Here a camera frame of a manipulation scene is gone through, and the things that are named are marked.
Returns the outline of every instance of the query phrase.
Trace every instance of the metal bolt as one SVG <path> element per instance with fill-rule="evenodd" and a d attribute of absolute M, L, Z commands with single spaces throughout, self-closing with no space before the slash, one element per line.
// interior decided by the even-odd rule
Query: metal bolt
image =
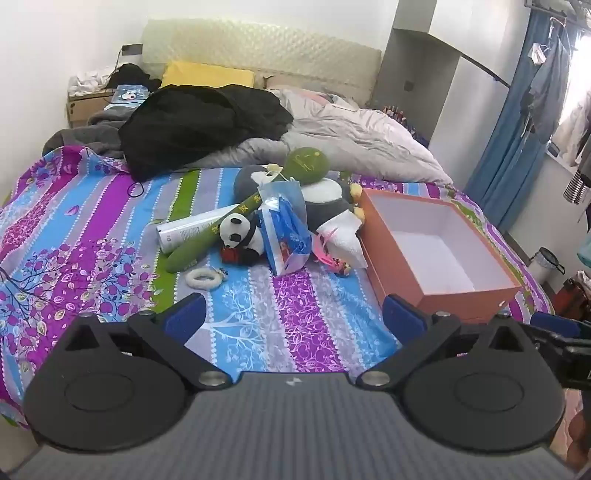
<path fill-rule="evenodd" d="M 390 376 L 380 370 L 370 370 L 361 375 L 361 381 L 370 387 L 383 387 L 390 383 Z"/>
<path fill-rule="evenodd" d="M 207 387 L 219 387 L 228 383 L 228 376 L 224 372 L 208 370 L 199 375 L 199 383 Z"/>

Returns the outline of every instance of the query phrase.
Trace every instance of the white ring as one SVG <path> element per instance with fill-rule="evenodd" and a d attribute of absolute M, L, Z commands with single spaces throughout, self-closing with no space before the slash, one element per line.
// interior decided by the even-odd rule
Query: white ring
<path fill-rule="evenodd" d="M 187 285 L 195 290 L 213 290 L 225 280 L 225 275 L 214 268 L 196 268 L 185 275 Z"/>

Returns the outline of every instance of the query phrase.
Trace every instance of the gray blanket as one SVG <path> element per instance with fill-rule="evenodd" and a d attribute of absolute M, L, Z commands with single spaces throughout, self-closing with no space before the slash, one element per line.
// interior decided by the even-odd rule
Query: gray blanket
<path fill-rule="evenodd" d="M 294 122 L 279 141 L 251 138 L 186 166 L 243 167 L 277 163 L 298 147 L 315 147 L 330 169 L 401 182 L 451 184 L 431 152 L 395 120 L 379 111 L 322 105 L 296 90 L 273 90 Z"/>
<path fill-rule="evenodd" d="M 63 145 L 83 145 L 104 157 L 123 158 L 119 128 L 134 110 L 126 106 L 114 106 L 92 115 L 87 127 L 60 130 L 46 142 L 43 155 Z"/>

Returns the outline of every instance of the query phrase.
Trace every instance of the white comforter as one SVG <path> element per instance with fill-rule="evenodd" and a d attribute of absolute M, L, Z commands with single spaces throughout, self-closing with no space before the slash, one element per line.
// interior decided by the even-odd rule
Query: white comforter
<path fill-rule="evenodd" d="M 332 170 L 404 182 L 451 183 L 428 149 L 382 112 L 355 109 L 346 103 L 321 105 L 297 90 L 272 90 L 294 117 L 281 140 L 251 138 L 237 147 L 208 155 L 193 168 L 282 164 L 299 147 L 316 147 Z"/>

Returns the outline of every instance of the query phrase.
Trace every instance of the open box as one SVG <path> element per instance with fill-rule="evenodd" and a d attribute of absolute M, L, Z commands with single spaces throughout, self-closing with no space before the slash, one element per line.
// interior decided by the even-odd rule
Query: open box
<path fill-rule="evenodd" d="M 365 189 L 361 245 L 380 304 L 390 293 L 432 314 L 487 322 L 521 287 L 452 203 Z"/>

